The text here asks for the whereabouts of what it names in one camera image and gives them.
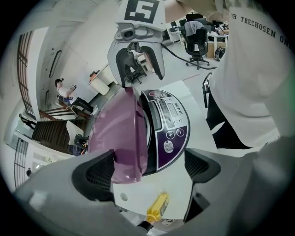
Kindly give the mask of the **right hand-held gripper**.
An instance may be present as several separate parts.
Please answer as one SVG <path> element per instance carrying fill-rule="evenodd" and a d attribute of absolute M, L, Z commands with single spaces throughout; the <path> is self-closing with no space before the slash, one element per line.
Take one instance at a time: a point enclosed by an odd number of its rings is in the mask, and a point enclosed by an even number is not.
<path fill-rule="evenodd" d="M 112 74 L 121 85 L 126 87 L 126 69 L 135 69 L 134 41 L 141 42 L 145 53 L 160 80 L 165 76 L 162 54 L 162 32 L 165 26 L 165 7 L 162 0 L 123 0 L 115 20 L 117 32 L 114 36 L 107 59 Z"/>

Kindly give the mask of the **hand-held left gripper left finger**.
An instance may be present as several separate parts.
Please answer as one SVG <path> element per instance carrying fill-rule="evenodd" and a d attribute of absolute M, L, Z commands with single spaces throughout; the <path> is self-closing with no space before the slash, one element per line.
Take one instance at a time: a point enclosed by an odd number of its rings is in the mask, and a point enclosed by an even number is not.
<path fill-rule="evenodd" d="M 13 195 L 51 236 L 144 236 L 118 210 L 111 191 L 114 151 L 98 151 L 46 165 Z"/>

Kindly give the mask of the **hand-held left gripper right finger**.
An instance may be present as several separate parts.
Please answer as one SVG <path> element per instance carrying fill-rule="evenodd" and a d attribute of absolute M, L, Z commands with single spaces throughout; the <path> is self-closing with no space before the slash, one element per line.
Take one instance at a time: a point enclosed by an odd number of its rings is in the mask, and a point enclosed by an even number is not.
<path fill-rule="evenodd" d="M 292 139 L 242 157 L 187 148 L 192 180 L 187 226 L 199 236 L 246 236 L 274 229 L 292 186 Z"/>

